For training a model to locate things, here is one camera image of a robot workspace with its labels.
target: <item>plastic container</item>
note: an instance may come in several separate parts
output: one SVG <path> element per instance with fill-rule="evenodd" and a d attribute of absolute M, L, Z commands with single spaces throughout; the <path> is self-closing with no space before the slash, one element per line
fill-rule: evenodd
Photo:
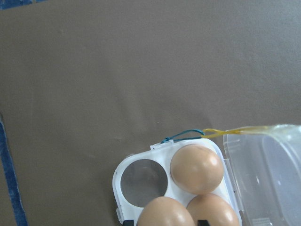
<path fill-rule="evenodd" d="M 247 226 L 301 226 L 301 126 L 223 137 Z"/>
<path fill-rule="evenodd" d="M 195 197 L 173 182 L 169 169 L 175 152 L 189 144 L 206 146 L 223 159 L 219 147 L 203 138 L 155 144 L 120 163 L 113 191 L 121 223 L 135 226 L 143 207 L 156 197 L 168 196 L 184 206 Z M 224 147 L 224 177 L 212 193 L 230 204 L 240 224 L 301 226 L 301 126 L 225 135 Z"/>

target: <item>blue string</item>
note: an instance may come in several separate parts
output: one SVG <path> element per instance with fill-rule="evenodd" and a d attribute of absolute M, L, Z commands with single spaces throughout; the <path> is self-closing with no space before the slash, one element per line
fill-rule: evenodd
<path fill-rule="evenodd" d="M 190 133 L 190 132 L 197 132 L 199 134 L 205 135 L 205 133 L 203 131 L 201 131 L 200 129 L 188 129 L 188 130 L 185 130 L 185 131 L 183 131 L 179 134 L 176 134 L 172 137 L 166 137 L 164 140 L 161 141 L 161 144 L 163 144 L 163 143 L 165 143 L 169 140 L 173 140 L 173 141 L 177 142 L 177 141 L 181 141 L 181 140 L 195 140 L 195 139 L 201 139 L 202 138 L 201 136 L 199 136 L 199 137 L 187 137 L 187 138 L 181 138 L 181 139 L 174 139 L 174 138 L 176 138 L 180 135 L 183 135 L 185 133 Z"/>
<path fill-rule="evenodd" d="M 4 130 L 3 122 L 0 119 L 0 156 L 4 169 L 8 193 L 13 206 L 16 223 L 18 226 L 28 226 L 25 211 L 22 206 L 21 196 L 18 188 L 16 172 L 13 160 L 9 153 L 7 137 Z"/>

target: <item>teal cord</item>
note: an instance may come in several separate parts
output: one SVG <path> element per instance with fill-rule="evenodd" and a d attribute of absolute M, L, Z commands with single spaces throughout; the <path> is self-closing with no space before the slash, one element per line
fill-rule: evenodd
<path fill-rule="evenodd" d="M 174 138 L 176 138 L 180 135 L 183 135 L 183 134 L 186 134 L 186 133 L 189 133 L 189 132 L 196 132 L 196 133 L 199 133 L 203 136 L 205 135 L 205 133 L 203 131 L 201 131 L 200 129 L 188 129 L 188 130 L 185 130 L 185 131 L 183 131 L 179 134 L 176 134 L 172 137 L 166 137 L 164 140 L 161 141 L 161 144 L 166 143 L 169 140 L 173 140 L 173 141 L 177 142 L 177 141 L 181 141 L 181 140 L 195 140 L 195 139 L 201 139 L 202 138 L 201 136 L 199 136 L 199 137 L 186 137 L 186 138 L 174 139 Z"/>

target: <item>white plastic egg holder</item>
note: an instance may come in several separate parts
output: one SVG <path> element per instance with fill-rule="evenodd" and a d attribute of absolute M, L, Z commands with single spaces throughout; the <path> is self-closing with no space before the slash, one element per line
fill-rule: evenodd
<path fill-rule="evenodd" d="M 223 160 L 222 153 L 219 147 L 209 139 L 195 139 L 195 140 L 183 140 L 174 143 L 173 140 L 169 140 L 166 143 L 158 143 L 150 146 L 150 151 L 146 151 L 143 153 L 135 154 L 124 159 L 119 166 L 116 168 L 113 176 L 113 191 L 115 195 L 115 199 L 117 202 L 117 216 L 120 223 L 124 223 L 124 221 L 133 220 L 134 225 L 136 226 L 137 220 L 143 210 L 143 207 L 135 206 L 128 202 L 128 200 L 124 197 L 121 188 L 121 179 L 124 171 L 127 167 L 135 161 L 138 160 L 153 160 L 164 169 L 167 176 L 167 189 L 164 196 L 176 199 L 183 206 L 187 206 L 188 203 L 196 196 L 195 194 L 190 194 L 182 189 L 180 189 L 173 181 L 170 174 L 170 162 L 173 155 L 183 146 L 198 144 L 205 146 L 214 152 Z M 234 196 L 234 190 L 230 181 L 230 177 L 228 174 L 228 170 L 223 162 L 224 167 L 224 176 L 219 184 L 219 186 L 211 193 L 216 194 L 222 197 L 236 212 L 238 219 L 241 225 L 241 218 L 238 210 L 238 206 L 236 203 L 236 199 Z"/>

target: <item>blue tape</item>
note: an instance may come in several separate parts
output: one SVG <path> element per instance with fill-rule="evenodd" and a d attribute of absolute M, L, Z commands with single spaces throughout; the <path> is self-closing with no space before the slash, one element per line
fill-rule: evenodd
<path fill-rule="evenodd" d="M 32 4 L 32 0 L 0 0 L 0 9 Z"/>
<path fill-rule="evenodd" d="M 8 193 L 13 206 L 15 219 L 18 226 L 28 226 L 25 211 L 22 206 L 22 200 L 18 188 L 18 182 L 13 160 L 9 153 L 7 137 L 4 130 L 3 122 L 0 119 L 0 156 L 4 169 Z"/>
<path fill-rule="evenodd" d="M 176 138 L 176 137 L 178 137 L 180 135 L 183 135 L 183 134 L 189 133 L 189 132 L 197 132 L 199 134 L 205 135 L 205 133 L 203 131 L 201 131 L 200 129 L 188 129 L 188 130 L 185 130 L 182 133 L 176 134 L 176 135 L 174 135 L 172 137 L 166 137 L 164 140 L 161 141 L 161 144 L 165 143 L 165 142 L 167 142 L 169 140 L 173 140 L 173 141 L 176 142 L 176 141 L 181 141 L 181 140 L 195 140 L 195 139 L 201 139 L 202 138 L 201 136 L 199 136 L 199 137 L 186 137 L 186 138 L 181 138 L 181 139 L 174 139 L 174 138 Z"/>

